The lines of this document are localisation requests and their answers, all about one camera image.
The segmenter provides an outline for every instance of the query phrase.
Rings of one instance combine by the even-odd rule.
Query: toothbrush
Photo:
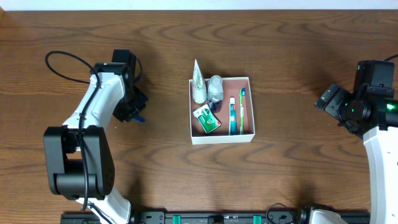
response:
[[[243,108],[243,97],[245,95],[245,88],[242,88],[241,91],[239,92],[240,99],[241,99],[241,129],[240,129],[240,134],[243,134],[243,119],[244,119],[244,108]]]

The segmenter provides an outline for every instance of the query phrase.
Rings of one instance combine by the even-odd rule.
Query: green indicator light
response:
[[[387,109],[389,109],[389,110],[392,110],[392,109],[394,109],[394,108],[395,108],[395,106],[394,106],[394,105],[387,104]]]

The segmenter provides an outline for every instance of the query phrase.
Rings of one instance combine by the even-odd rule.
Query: open box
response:
[[[206,86],[210,79],[205,79]],[[196,104],[192,98],[193,80],[189,80],[189,97],[190,97],[190,126],[192,144],[218,144],[218,143],[234,143],[234,142],[250,142],[255,135],[254,130],[254,116],[253,105],[251,101],[251,91],[249,77],[239,78],[223,78],[224,100],[221,103],[221,110],[214,113],[217,119],[221,122],[221,126],[211,133],[206,134],[200,123],[193,116],[193,111],[201,105]],[[242,135],[228,135],[229,129],[229,99],[235,97],[236,102],[236,124],[238,126],[238,133],[241,127],[241,113],[240,113],[240,89],[245,88],[245,96],[243,98],[244,108],[244,124]]]

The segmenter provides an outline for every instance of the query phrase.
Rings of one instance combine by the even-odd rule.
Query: green and white package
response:
[[[193,116],[197,118],[206,134],[216,130],[221,126],[220,121],[216,119],[210,111],[208,105],[202,106],[193,112]]]

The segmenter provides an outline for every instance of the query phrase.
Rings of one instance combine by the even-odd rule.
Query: plastic wrapped item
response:
[[[207,102],[211,112],[220,112],[223,99],[223,79],[218,75],[213,75],[208,82],[207,88]]]
[[[201,74],[197,60],[193,68],[192,96],[195,103],[202,104],[206,101],[206,83]]]

